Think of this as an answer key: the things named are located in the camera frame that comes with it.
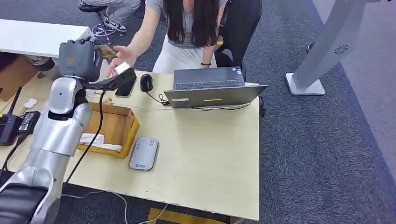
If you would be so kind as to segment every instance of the gray t-shirt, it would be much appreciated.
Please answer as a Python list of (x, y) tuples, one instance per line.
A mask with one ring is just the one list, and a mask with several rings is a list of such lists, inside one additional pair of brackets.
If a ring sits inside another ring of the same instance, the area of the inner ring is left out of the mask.
[[(222, 7), (227, 3), (227, 0), (219, 0), (219, 6)], [(163, 13), (165, 15), (165, 10), (163, 6), (163, 0), (146, 0), (146, 6), (152, 8), (153, 10), (157, 11), (159, 14)], [(176, 43), (174, 41), (169, 40), (169, 43), (178, 48), (199, 48), (194, 46), (191, 43), (192, 37), (192, 24), (194, 22), (193, 14), (187, 13), (184, 11), (184, 30), (185, 30), (185, 40), (184, 43)]]

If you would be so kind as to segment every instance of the white device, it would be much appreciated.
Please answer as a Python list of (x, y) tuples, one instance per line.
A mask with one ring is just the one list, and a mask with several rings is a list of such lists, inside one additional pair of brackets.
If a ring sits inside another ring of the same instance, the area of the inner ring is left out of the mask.
[(151, 170), (154, 166), (158, 146), (158, 141), (155, 139), (138, 139), (129, 166), (132, 169)]
[(23, 107), (25, 107), (27, 109), (32, 109), (34, 106), (37, 105), (37, 103), (38, 103), (37, 99), (30, 98), (30, 99), (26, 100)]

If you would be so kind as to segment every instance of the woman's arm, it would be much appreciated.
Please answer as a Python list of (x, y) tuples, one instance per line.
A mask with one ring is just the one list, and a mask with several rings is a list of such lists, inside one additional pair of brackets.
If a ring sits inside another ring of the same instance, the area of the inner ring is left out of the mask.
[[(224, 13), (224, 9), (225, 8), (226, 8), (226, 6), (223, 5), (219, 9), (219, 15), (217, 16), (217, 30), (219, 30), (221, 18), (223, 17), (223, 13)], [(216, 45), (204, 47), (203, 54), (202, 54), (202, 63), (204, 63), (204, 64), (210, 64), (211, 63), (215, 47), (216, 47)], [(209, 68), (210, 66), (202, 65), (202, 67), (203, 68)]]
[(150, 7), (146, 7), (143, 23), (131, 40), (131, 43), (125, 46), (115, 46), (114, 50), (118, 51), (117, 58), (113, 59), (107, 71), (107, 77), (112, 76), (113, 70), (123, 62), (134, 66), (136, 59), (142, 55), (151, 45), (156, 32), (160, 14)]
[(128, 48), (133, 51), (136, 57), (139, 57), (150, 47), (159, 19), (160, 15), (157, 11), (150, 7), (146, 7), (143, 23), (128, 45)]

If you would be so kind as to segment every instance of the white pants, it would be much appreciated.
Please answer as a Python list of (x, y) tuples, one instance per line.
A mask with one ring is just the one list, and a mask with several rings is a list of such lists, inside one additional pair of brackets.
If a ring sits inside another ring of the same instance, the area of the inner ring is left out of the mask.
[[(202, 68), (202, 52), (203, 48), (177, 48), (169, 43), (168, 35), (166, 35), (163, 41), (162, 51), (154, 65), (153, 72), (173, 74), (173, 71), (178, 69)], [(217, 68), (214, 54), (211, 63), (211, 68)]]
[(91, 6), (107, 6), (109, 20), (122, 23), (140, 6), (140, 0), (84, 0)]

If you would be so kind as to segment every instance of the long black hair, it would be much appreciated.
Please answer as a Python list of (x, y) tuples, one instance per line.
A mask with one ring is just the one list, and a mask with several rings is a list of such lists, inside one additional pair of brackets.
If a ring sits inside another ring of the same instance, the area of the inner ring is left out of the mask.
[[(176, 43), (184, 43), (183, 0), (164, 0), (169, 23), (168, 38)], [(219, 0), (195, 0), (192, 25), (192, 44), (197, 47), (212, 46), (217, 42), (217, 16)]]

